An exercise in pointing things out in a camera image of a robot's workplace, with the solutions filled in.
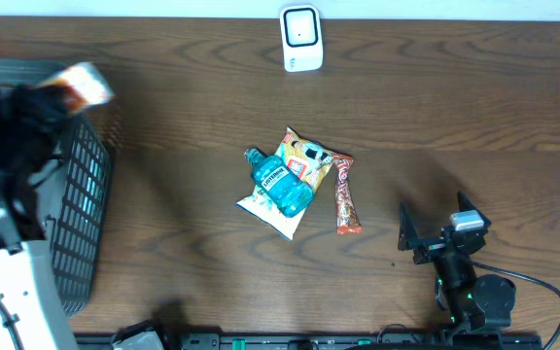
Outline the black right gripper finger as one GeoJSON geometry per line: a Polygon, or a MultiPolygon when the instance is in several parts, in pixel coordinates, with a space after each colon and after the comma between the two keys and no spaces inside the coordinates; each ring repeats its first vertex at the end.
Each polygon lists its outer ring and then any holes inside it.
{"type": "Polygon", "coordinates": [[[418,234],[413,224],[411,214],[406,205],[401,203],[398,249],[400,251],[413,250],[417,242],[418,234]]]}
{"type": "Polygon", "coordinates": [[[492,222],[479,209],[476,208],[476,206],[468,199],[464,192],[457,192],[457,201],[459,212],[476,210],[485,221],[484,228],[489,228],[492,225],[492,222]]]}

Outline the orange red candy bar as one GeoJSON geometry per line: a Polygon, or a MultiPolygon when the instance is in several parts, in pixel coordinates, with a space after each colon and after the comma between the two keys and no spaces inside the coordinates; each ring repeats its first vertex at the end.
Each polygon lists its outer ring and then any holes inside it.
{"type": "Polygon", "coordinates": [[[354,162],[352,157],[334,153],[332,161],[337,169],[334,195],[336,205],[336,233],[359,234],[363,227],[359,221],[350,191],[349,169],[354,162]]]}

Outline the small orange snack packet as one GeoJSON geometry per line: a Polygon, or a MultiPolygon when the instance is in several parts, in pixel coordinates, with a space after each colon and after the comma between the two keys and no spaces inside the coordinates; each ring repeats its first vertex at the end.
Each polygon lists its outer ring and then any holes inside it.
{"type": "Polygon", "coordinates": [[[37,88],[56,88],[70,115],[106,104],[115,94],[91,62],[80,62],[59,71],[37,85],[37,88]]]}

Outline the yellow white snack bag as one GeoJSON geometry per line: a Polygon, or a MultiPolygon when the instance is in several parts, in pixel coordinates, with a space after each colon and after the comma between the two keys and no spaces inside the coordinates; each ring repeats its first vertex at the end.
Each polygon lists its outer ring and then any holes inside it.
{"type": "MultiPolygon", "coordinates": [[[[282,142],[272,155],[282,158],[300,180],[311,187],[314,197],[333,163],[332,151],[300,137],[291,128],[286,130],[282,142]]],[[[256,184],[253,193],[237,201],[236,206],[270,225],[287,240],[294,238],[301,218],[308,208],[295,217],[287,218],[256,184]]]]}

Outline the blue Listerine mouthwash bottle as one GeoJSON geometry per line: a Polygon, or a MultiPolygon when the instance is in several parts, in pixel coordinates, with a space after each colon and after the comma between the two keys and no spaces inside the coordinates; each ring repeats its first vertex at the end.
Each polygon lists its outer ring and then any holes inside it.
{"type": "Polygon", "coordinates": [[[244,157],[252,166],[251,178],[287,218],[295,217],[314,199],[314,191],[277,156],[258,148],[247,149],[244,157]]]}

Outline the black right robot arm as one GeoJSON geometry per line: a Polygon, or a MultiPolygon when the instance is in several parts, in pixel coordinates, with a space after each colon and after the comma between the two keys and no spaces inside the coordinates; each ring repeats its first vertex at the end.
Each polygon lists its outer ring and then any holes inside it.
{"type": "Polygon", "coordinates": [[[409,209],[400,205],[398,249],[412,251],[415,264],[431,263],[437,272],[437,302],[455,326],[466,332],[500,330],[511,325],[516,287],[496,275],[477,275],[471,255],[485,246],[491,221],[462,193],[459,210],[435,237],[421,238],[409,209]]]}

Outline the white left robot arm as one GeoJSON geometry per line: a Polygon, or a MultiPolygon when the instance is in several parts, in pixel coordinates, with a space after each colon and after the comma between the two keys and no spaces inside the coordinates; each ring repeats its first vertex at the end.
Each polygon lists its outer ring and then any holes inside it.
{"type": "Polygon", "coordinates": [[[92,293],[112,177],[85,117],[103,84],[0,90],[0,349],[159,349],[150,326],[76,334],[92,293]]]}

